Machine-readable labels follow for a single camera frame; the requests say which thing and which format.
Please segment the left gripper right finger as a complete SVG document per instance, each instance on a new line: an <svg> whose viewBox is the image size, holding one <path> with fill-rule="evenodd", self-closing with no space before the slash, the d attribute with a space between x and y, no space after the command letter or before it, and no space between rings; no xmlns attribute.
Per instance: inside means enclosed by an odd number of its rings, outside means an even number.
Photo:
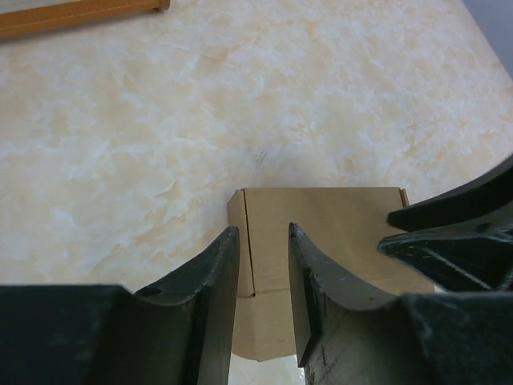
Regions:
<svg viewBox="0 0 513 385"><path fill-rule="evenodd" d="M321 252L289 225L297 362L307 384L423 384L425 363L407 306Z"/></svg>

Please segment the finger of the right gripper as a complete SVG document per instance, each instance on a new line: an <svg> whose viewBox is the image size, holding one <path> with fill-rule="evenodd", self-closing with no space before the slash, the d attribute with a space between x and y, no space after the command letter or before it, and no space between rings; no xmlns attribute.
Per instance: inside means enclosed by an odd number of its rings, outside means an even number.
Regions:
<svg viewBox="0 0 513 385"><path fill-rule="evenodd" d="M480 224L383 238L378 251L446 291L512 290L512 227Z"/></svg>
<svg viewBox="0 0 513 385"><path fill-rule="evenodd" d="M512 202L512 158L436 197L387 214L387 223L407 232L469 221Z"/></svg>

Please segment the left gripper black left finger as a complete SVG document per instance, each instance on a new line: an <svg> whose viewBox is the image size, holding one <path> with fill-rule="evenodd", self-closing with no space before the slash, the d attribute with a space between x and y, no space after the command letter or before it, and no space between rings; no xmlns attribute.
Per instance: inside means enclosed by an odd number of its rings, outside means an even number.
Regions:
<svg viewBox="0 0 513 385"><path fill-rule="evenodd" d="M229 226L201 253L135 292L142 384L226 384L240 267Z"/></svg>

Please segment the brown cardboard box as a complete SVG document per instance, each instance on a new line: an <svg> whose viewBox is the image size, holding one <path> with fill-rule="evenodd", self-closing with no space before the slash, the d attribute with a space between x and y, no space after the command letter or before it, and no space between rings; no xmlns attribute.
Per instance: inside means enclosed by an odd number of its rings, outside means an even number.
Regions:
<svg viewBox="0 0 513 385"><path fill-rule="evenodd" d="M243 188L227 204L240 234L240 273L232 351L266 361L294 355L289 292L289 224L359 278L392 294L432 293L433 283L378 252L398 233L388 213L409 204L399 187Z"/></svg>

